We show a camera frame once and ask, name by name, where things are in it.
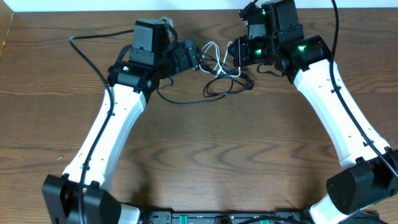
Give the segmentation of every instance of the wooden surface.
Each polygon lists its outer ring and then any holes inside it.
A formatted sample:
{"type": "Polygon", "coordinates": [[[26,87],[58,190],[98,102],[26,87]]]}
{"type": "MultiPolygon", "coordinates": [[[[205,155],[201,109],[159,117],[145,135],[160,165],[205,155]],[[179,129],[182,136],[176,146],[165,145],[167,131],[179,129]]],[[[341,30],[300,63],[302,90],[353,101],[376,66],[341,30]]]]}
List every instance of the wooden surface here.
{"type": "Polygon", "coordinates": [[[2,49],[6,44],[6,37],[11,26],[13,15],[14,13],[8,5],[3,0],[0,0],[0,58],[2,49]]]}
{"type": "MultiPolygon", "coordinates": [[[[398,9],[342,9],[336,60],[374,128],[398,145],[398,9]]],[[[96,118],[103,86],[67,38],[131,29],[139,17],[170,16],[181,39],[216,40],[222,51],[246,32],[236,11],[18,13],[0,61],[0,222],[46,223],[41,186],[60,175],[96,118]]],[[[306,35],[331,45],[333,11],[299,10],[306,35]]],[[[132,34],[81,41],[100,70],[132,34]]],[[[285,78],[248,74],[254,91],[207,105],[171,105],[153,94],[134,125],[111,193],[122,202],[174,210],[305,208],[339,173],[336,152],[306,99],[285,78]]],[[[164,90],[201,99],[210,76],[185,72],[164,90]]],[[[371,207],[398,223],[398,198],[371,207]]]]}

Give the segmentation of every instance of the green light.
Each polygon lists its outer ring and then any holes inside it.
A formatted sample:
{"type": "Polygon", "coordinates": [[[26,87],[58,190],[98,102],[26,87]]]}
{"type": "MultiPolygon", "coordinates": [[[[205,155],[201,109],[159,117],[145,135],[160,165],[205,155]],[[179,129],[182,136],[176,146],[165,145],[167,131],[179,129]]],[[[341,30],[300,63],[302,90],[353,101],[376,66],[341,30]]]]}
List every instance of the green light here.
{"type": "Polygon", "coordinates": [[[298,49],[303,52],[306,47],[307,46],[305,46],[305,45],[304,46],[299,46],[298,49]]]}

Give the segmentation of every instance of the white cable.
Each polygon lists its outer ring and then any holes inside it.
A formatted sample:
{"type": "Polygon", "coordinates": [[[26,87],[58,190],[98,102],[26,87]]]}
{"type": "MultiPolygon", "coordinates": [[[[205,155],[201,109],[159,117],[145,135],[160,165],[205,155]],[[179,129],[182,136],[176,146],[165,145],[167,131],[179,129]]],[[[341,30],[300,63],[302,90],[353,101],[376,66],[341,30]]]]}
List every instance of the white cable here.
{"type": "MultiPolygon", "coordinates": [[[[223,64],[225,64],[226,58],[227,58],[227,56],[228,56],[228,47],[229,47],[231,44],[233,44],[232,41],[229,41],[228,44],[227,44],[226,52],[225,52],[225,56],[224,56],[224,60],[223,60],[223,64]]],[[[209,51],[209,49],[210,49],[212,46],[214,46],[214,48],[215,48],[215,51],[216,51],[216,60],[217,60],[217,64],[215,65],[215,67],[213,68],[213,70],[216,70],[217,67],[219,67],[219,69],[218,69],[218,71],[217,71],[217,74],[216,74],[216,78],[217,78],[218,75],[219,75],[221,72],[222,72],[223,74],[226,74],[226,72],[223,70],[223,67],[221,66],[221,63],[220,63],[220,48],[218,47],[218,45],[216,44],[216,42],[210,41],[209,43],[207,43],[205,46],[202,47],[202,49],[201,49],[201,51],[203,52],[202,59],[205,58],[205,54],[207,53],[207,51],[209,51]]],[[[209,72],[205,71],[204,69],[202,69],[202,67],[200,66],[200,64],[199,64],[199,68],[200,68],[201,71],[203,71],[203,72],[205,72],[205,73],[209,73],[209,72]]],[[[230,77],[238,78],[238,77],[241,75],[241,67],[239,67],[238,69],[239,69],[238,75],[230,75],[230,77]]]]}

